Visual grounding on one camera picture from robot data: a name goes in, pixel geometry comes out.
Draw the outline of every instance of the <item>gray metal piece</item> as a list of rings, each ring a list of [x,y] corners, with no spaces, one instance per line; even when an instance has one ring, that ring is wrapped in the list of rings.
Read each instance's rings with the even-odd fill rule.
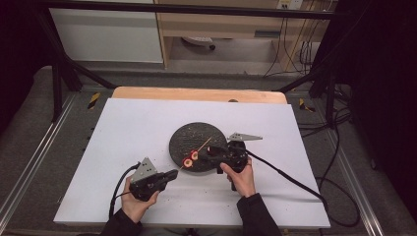
[[[61,115],[58,117],[58,120],[51,124],[33,156],[31,157],[27,167],[22,172],[19,180],[16,182],[13,190],[10,192],[6,201],[0,208],[0,235],[6,229],[9,220],[11,219],[13,213],[18,207],[22,197],[24,196],[26,190],[28,189],[33,176],[35,175],[37,169],[39,168],[42,160],[46,156],[49,148],[51,147],[53,141],[55,140],[56,135],[60,131],[62,125],[64,124],[72,106],[75,98],[78,96],[77,93],[73,93],[67,97],[63,104],[63,110]]]
[[[251,136],[251,135],[245,135],[245,134],[239,134],[239,133],[234,133],[229,138],[227,138],[227,140],[229,141],[240,141],[240,142],[261,140],[261,139],[262,137],[260,136]]]
[[[315,107],[319,111],[319,114],[322,118],[322,121],[325,122],[325,110],[321,104],[318,104],[314,99]],[[334,130],[328,129],[328,136],[331,140],[333,148],[335,149],[337,143],[337,137]],[[347,186],[352,194],[352,197],[356,200],[358,207],[361,211],[362,221],[368,231],[369,235],[372,236],[383,236],[384,231],[383,228],[380,226],[380,223],[377,217],[372,210],[371,204],[366,197],[362,186],[356,177],[355,171],[353,170],[352,166],[349,163],[349,160],[343,150],[343,147],[339,147],[338,155],[337,155],[337,164],[340,167],[340,171],[343,174],[344,179],[346,180]]]
[[[137,181],[146,179],[149,176],[152,176],[156,173],[157,173],[157,170],[152,164],[152,162],[150,162],[150,159],[148,157],[145,157],[144,161],[142,161],[141,165],[138,167],[135,174],[133,174],[131,183],[135,183]]]

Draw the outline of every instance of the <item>round tray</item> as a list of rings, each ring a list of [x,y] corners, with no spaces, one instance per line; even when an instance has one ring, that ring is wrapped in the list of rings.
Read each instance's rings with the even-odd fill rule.
[[[213,125],[196,122],[179,128],[169,141],[169,153],[178,167],[183,166],[183,159],[190,156],[192,150],[200,148],[209,138],[207,144],[199,151],[206,153],[207,146],[226,147],[227,140],[220,130]],[[207,161],[195,160],[193,166],[183,167],[183,170],[191,172],[206,172],[214,169]]]

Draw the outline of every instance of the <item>white tabletop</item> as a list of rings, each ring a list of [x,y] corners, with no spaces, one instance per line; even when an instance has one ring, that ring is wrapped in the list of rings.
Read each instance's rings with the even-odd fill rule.
[[[177,129],[193,122],[212,124],[226,137],[235,132],[263,137],[246,142],[247,149],[318,191],[290,105],[110,98],[54,221],[67,225],[105,223],[114,188],[125,170],[146,156],[160,172],[178,168],[169,155],[169,140]],[[320,200],[265,164],[253,162],[257,192],[278,226],[329,227]],[[242,224],[236,207],[239,199],[225,174],[181,170],[142,223],[238,226]]]

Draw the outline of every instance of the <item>white cabinet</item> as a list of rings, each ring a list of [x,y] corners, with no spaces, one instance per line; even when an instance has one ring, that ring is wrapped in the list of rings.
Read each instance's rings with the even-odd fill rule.
[[[162,63],[155,13],[50,11],[64,48],[74,60]]]

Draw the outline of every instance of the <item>metal rail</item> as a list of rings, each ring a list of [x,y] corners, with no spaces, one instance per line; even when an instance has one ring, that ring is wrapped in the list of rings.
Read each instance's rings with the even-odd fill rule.
[[[152,12],[152,13],[182,13],[203,15],[227,15],[246,17],[271,17],[271,18],[296,18],[318,20],[343,20],[348,13],[312,12],[279,9],[238,8],[195,6],[175,4],[147,4],[147,3],[120,3],[120,2],[93,2],[71,0],[38,0],[37,6],[57,9],[77,9],[96,11],[121,11],[121,12]]]
[[[321,104],[314,100],[315,107],[318,109],[319,114],[322,118],[322,121],[325,122],[325,112]],[[328,137],[330,138],[332,147],[335,149],[337,143],[337,137],[335,130],[328,129]],[[337,164],[340,168],[341,173],[347,183],[347,186],[352,194],[352,197],[356,200],[358,207],[361,211],[362,221],[368,231],[368,234],[371,236],[384,236],[383,228],[380,225],[380,222],[377,219],[377,216],[372,210],[371,204],[366,197],[362,186],[356,177],[355,171],[349,163],[349,160],[343,150],[343,147],[340,146],[337,154]]]
[[[34,152],[33,156],[31,157],[27,167],[22,172],[19,180],[16,182],[13,190],[10,192],[9,196],[7,197],[6,201],[0,208],[0,235],[2,235],[3,231],[6,229],[9,220],[12,218],[13,213],[15,212],[16,208],[18,207],[22,197],[24,196],[26,190],[28,189],[33,176],[35,175],[37,169],[39,168],[42,160],[46,156],[49,148],[51,147],[56,135],[58,134],[59,130],[61,129],[62,125],[67,118],[76,94],[72,94],[67,97],[64,103],[64,109],[61,116],[55,123],[52,123],[46,132],[45,136],[43,137],[42,141],[38,145],[36,151]]]

